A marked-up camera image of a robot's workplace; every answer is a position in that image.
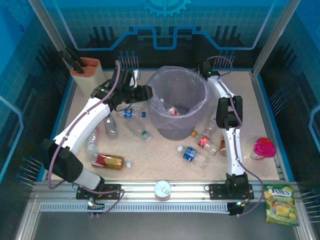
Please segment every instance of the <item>pink lid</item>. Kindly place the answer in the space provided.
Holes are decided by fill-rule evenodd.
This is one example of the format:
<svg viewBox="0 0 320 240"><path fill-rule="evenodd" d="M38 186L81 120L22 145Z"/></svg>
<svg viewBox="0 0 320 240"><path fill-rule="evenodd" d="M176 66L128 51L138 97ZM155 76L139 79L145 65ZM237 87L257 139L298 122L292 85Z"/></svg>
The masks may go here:
<svg viewBox="0 0 320 240"><path fill-rule="evenodd" d="M255 142L253 146L253 151L259 156L265 158L273 158L276 155L275 145L269 138L266 137L259 138Z"/></svg>

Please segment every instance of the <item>black mounting plate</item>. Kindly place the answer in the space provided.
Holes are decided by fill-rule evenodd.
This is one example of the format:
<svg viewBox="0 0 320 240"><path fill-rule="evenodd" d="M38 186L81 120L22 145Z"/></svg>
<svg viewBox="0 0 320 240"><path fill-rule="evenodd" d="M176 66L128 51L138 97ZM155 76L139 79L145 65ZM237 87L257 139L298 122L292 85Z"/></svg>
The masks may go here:
<svg viewBox="0 0 320 240"><path fill-rule="evenodd" d="M102 192L112 191L112 190L118 190L121 189L121 184L105 184L103 186ZM118 200L120 198L120 192L110 193L110 194L104 194L99 197L98 194L89 192L87 190L84 190L81 187L78 187L75 199L78 200L89 200L89 198L93 197L96 200Z"/></svg>
<svg viewBox="0 0 320 240"><path fill-rule="evenodd" d="M244 192L233 192L229 194L225 184L208 184L210 200L245 200L250 198L250 200L255 198L254 191L251 184L248 184L248 188Z"/></svg>

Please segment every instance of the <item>pink cup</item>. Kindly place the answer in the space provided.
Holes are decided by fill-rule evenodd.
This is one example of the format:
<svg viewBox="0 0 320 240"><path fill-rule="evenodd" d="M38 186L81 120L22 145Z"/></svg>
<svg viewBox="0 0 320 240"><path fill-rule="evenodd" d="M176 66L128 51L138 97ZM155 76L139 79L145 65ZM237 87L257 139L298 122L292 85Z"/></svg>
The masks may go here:
<svg viewBox="0 0 320 240"><path fill-rule="evenodd" d="M259 138L250 153L250 157L253 160L262 160L265 158L273 158L276 155L275 145L269 138L262 137Z"/></svg>

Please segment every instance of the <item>beige countertop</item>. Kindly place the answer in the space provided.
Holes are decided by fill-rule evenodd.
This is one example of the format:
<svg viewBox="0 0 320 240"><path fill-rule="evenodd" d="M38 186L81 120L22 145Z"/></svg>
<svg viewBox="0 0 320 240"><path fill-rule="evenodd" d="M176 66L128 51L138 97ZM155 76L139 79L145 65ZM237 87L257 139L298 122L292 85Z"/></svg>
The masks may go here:
<svg viewBox="0 0 320 240"><path fill-rule="evenodd" d="M105 72L106 79L111 78L112 71ZM143 85L151 77L154 71L142 71L141 80L138 84ZM240 131L241 152L244 165L262 180L279 180L275 161L273 158L266 158L261 161L252 160L249 156L254 142L260 137L266 137L266 130L263 124L261 113L256 100L256 95L251 83L248 71L235 71L223 77L224 83L235 94L243 99L243 126ZM76 88L71 108L68 114L66 126L83 109L88 99L82 94L79 87ZM191 146L199 150L200 154L207 156L197 148L193 137L182 141L169 141L163 138L153 127L150 118L143 118L141 122L146 130L152 134L153 139L145 143L140 137L135 137L126 127L125 119L116 117L111 113L118 128L118 138L108 139L103 121L98 124L99 140L98 152L103 154L122 156L126 161L132 161L132 168L123 170L98 169L91 166L92 155L86 153L87 141L84 142L78 159L83 165L106 180L169 180L169 181L207 181L225 180L227 170L227 158L219 153L212 157L211 163L205 168L187 162L177 151L179 145ZM199 133L204 130L205 120L198 124L195 130ZM222 132L218 130L212 140L219 145ZM248 174L249 180L255 180Z"/></svg>

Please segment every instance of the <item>trash can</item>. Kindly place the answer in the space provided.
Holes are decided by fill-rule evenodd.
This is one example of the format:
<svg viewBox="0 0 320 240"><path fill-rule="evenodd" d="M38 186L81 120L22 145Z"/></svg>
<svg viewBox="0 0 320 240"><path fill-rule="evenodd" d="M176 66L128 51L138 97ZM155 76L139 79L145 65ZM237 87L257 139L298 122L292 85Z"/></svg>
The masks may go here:
<svg viewBox="0 0 320 240"><path fill-rule="evenodd" d="M189 69L163 66L146 84L153 90L149 116L159 133L173 141L189 137L208 111L211 92L207 82ZM178 115L170 113L172 107Z"/></svg>

